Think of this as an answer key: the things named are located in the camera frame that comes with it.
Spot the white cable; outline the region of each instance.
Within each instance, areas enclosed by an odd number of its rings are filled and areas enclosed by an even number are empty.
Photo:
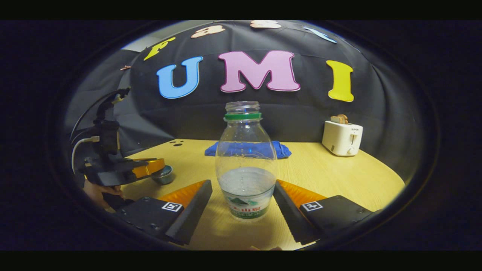
[[[75,144],[74,149],[72,150],[72,171],[74,172],[74,174],[75,174],[74,157],[75,157],[75,150],[77,149],[77,147],[84,142],[99,142],[99,141],[100,141],[100,137],[96,135],[89,138],[83,138]]]

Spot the white toaster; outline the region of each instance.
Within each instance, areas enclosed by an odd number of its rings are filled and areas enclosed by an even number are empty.
[[[353,156],[360,148],[362,133],[363,127],[356,124],[325,121],[321,143],[335,155]]]

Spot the pink letter m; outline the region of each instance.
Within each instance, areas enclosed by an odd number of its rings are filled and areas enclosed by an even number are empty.
[[[223,92],[238,92],[246,88],[241,83],[240,73],[254,89],[259,89],[266,76],[271,72],[271,81],[267,87],[275,91],[297,91],[300,85],[295,81],[291,59],[295,55],[286,51],[269,51],[261,63],[256,63],[245,52],[220,54],[226,65],[226,83],[221,86]]]

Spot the blue cloth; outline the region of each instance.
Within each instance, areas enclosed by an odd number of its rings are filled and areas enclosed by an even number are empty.
[[[206,156],[216,156],[216,149],[217,149],[217,144],[219,142],[216,142],[214,145],[210,146],[206,151],[204,151],[204,155]],[[273,141],[273,146],[276,151],[276,157],[278,159],[285,158],[291,155],[290,149],[286,147],[285,145],[282,145],[279,141]],[[228,151],[231,152],[231,155],[237,155],[239,154],[241,143],[231,143],[231,145],[228,148]],[[269,145],[267,143],[243,143],[243,148],[248,149],[249,153],[264,153],[265,148],[269,148]]]

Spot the clear plastic bottle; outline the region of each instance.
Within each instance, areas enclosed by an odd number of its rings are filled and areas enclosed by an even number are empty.
[[[268,210],[276,182],[276,151],[260,124],[258,102],[226,104],[228,123],[216,150],[216,175],[231,214],[259,220]]]

